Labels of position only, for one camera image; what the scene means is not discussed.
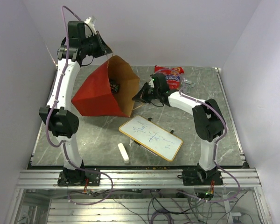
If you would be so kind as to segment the red paper bag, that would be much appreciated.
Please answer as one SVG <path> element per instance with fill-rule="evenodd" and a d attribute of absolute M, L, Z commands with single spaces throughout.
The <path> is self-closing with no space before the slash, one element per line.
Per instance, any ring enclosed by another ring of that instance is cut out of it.
<path fill-rule="evenodd" d="M 109 80 L 120 84 L 119 93 L 112 94 Z M 130 117 L 139 87 L 140 78 L 129 63 L 112 56 L 86 78 L 71 102 L 82 116 Z"/>

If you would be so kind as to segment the red candy snack bag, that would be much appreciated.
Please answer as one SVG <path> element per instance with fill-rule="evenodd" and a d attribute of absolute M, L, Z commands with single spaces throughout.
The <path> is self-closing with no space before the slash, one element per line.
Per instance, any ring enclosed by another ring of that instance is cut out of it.
<path fill-rule="evenodd" d="M 181 85 L 181 78 L 184 74 L 184 69 L 182 67 L 161 67 L 155 66 L 154 67 L 155 73 L 163 73 L 166 78 L 166 82 L 169 85 L 170 89 L 179 89 Z"/>

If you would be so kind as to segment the silver foil snack packet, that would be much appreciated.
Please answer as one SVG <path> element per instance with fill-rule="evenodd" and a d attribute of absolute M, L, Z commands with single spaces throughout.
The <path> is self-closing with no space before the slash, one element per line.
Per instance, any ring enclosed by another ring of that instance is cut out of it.
<path fill-rule="evenodd" d="M 181 83 L 181 92 L 186 95 L 190 95 L 191 89 L 194 88 L 195 85 L 196 85 L 195 82 L 192 82 L 192 81 L 184 78 Z"/>

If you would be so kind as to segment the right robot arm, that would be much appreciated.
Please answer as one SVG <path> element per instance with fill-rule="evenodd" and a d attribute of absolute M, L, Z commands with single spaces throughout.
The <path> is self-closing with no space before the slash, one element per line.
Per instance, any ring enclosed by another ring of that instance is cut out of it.
<path fill-rule="evenodd" d="M 196 179 L 200 184 L 208 184 L 217 172 L 218 143 L 227 134 L 227 125 L 216 100 L 201 100 L 182 93 L 182 90 L 170 89 L 161 72 L 150 77 L 150 82 L 146 82 L 132 100 L 144 104 L 159 100 L 162 105 L 193 116 L 196 134 L 201 139 Z"/>

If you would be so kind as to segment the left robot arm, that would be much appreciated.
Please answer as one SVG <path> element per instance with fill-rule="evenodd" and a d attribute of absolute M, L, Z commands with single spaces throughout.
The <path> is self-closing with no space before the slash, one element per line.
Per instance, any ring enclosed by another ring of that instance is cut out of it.
<path fill-rule="evenodd" d="M 48 143 L 63 153 L 62 174 L 75 185 L 85 182 L 84 162 L 77 147 L 78 117 L 70 111 L 74 82 L 87 56 L 98 58 L 112 50 L 95 29 L 95 18 L 69 21 L 57 51 L 57 73 L 47 105 L 39 109 Z"/>

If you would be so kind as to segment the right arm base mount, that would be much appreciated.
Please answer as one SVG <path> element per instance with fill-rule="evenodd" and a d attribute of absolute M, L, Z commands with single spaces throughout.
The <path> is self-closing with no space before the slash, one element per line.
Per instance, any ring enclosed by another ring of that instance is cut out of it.
<path fill-rule="evenodd" d="M 177 178 L 182 179 L 184 186 L 210 186 L 212 183 L 215 186 L 223 185 L 221 172 L 217 168 L 204 171 L 199 166 L 192 166 L 184 169 Z"/>

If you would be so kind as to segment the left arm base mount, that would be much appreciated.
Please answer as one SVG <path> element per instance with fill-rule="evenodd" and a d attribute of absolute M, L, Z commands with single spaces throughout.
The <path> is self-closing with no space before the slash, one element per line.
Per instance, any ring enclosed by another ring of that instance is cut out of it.
<path fill-rule="evenodd" d="M 69 186 L 99 186 L 101 174 L 96 170 L 91 169 L 92 172 L 85 172 L 79 169 L 63 168 L 60 172 L 57 185 L 59 187 Z"/>

